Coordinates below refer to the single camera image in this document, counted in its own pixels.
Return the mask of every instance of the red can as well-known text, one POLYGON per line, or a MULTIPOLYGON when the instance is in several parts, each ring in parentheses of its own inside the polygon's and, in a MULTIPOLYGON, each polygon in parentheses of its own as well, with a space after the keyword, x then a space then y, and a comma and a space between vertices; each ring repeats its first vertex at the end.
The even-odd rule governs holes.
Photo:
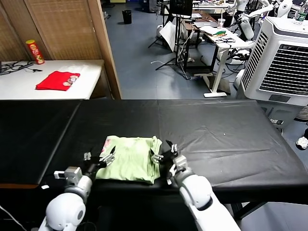
POLYGON ((33 57, 35 58, 35 62, 37 64, 43 64, 45 62, 42 53, 39 51, 38 46, 34 39, 26 41, 27 46, 31 50, 33 57))

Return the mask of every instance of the black tablecloth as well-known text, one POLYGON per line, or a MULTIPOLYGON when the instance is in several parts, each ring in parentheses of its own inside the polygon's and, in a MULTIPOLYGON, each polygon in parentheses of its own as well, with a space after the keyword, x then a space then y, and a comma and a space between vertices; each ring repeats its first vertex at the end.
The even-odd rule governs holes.
POLYGON ((40 184, 80 101, 0 101, 0 188, 40 184))
MULTIPOLYGON (((48 172, 79 166, 83 154, 99 154, 108 135, 156 135, 179 145, 189 166, 211 182, 223 203, 286 201, 307 203, 308 173, 255 101, 122 100, 83 101, 48 172)), ((153 186, 97 180, 92 194, 166 193, 153 186)))

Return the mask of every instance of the gray floor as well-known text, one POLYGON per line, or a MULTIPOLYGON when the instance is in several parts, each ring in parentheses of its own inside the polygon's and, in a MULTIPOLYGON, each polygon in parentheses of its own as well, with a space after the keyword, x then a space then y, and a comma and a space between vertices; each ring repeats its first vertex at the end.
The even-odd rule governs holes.
MULTIPOLYGON (((136 10, 138 4, 118 4, 106 8, 111 17, 106 20, 108 36, 115 60, 123 99, 204 99, 209 92, 202 80, 189 81, 181 75, 179 68, 166 66, 155 71, 174 54, 159 45, 147 48, 156 39, 156 29, 162 24, 162 16, 136 10), (123 25, 122 10, 132 10, 130 25, 123 25)), ((191 54, 202 54, 207 63, 211 62, 214 46, 200 45, 191 48, 191 54)), ((235 75, 229 77, 234 81, 235 75)))
MULTIPOLYGON (((104 9, 111 15, 106 20, 106 26, 123 99, 204 99, 203 93, 209 91, 202 80, 185 80, 176 67, 155 71, 160 63, 150 64, 152 61, 167 62, 174 54, 158 45, 147 48, 155 40, 156 28, 162 23, 162 17, 137 8, 138 4, 127 3, 104 9), (132 24, 122 23, 122 10, 132 10, 132 24)), ((213 46, 203 44, 198 50, 191 49, 191 56, 202 54, 210 62, 213 52, 213 46)), ((235 74, 227 79, 233 82, 235 74)), ((230 86, 231 96, 228 97, 234 98, 236 90, 232 84, 230 86)), ((283 131, 283 137, 308 167, 308 150, 300 151, 295 147, 295 141, 306 128, 305 123, 294 121, 283 131)), ((307 205, 267 203, 243 219, 240 226, 243 231, 307 231, 307 217, 307 205)))

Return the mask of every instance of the white air cooler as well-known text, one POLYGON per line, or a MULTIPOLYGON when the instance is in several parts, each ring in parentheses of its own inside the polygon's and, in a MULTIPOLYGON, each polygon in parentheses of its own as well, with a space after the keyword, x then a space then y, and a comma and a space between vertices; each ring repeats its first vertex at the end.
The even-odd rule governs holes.
POLYGON ((308 21, 265 18, 237 98, 258 100, 281 128, 308 104, 308 21))

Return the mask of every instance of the trash can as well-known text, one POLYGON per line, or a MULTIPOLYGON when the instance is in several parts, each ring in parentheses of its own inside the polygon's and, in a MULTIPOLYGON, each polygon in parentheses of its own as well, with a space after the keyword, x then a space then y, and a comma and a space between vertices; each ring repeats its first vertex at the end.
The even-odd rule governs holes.
POLYGON ((131 24, 131 11, 122 11, 124 24, 131 24))

